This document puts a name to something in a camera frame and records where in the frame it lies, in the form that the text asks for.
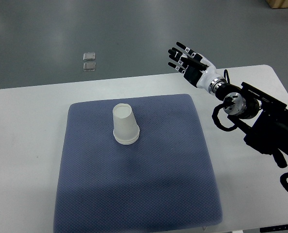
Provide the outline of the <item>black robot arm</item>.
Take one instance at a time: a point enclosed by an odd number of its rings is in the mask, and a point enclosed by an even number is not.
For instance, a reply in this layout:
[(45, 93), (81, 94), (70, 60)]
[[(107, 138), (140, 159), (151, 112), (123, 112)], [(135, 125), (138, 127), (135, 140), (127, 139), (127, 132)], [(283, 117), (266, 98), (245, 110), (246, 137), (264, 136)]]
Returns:
[(279, 168), (286, 168), (287, 105), (248, 83), (242, 83), (241, 87), (231, 84), (227, 70), (214, 91), (222, 101), (213, 110), (214, 124), (225, 132), (242, 130), (246, 145), (261, 154), (273, 156)]

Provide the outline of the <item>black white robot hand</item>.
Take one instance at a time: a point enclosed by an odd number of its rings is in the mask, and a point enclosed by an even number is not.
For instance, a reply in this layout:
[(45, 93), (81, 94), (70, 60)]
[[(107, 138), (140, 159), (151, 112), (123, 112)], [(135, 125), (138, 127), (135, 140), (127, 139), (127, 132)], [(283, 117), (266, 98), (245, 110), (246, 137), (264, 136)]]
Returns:
[(183, 74), (191, 85), (214, 95), (221, 85), (229, 82), (228, 76), (219, 75), (215, 65), (203, 55), (180, 42), (176, 45), (177, 47), (168, 50), (171, 59), (168, 65)]

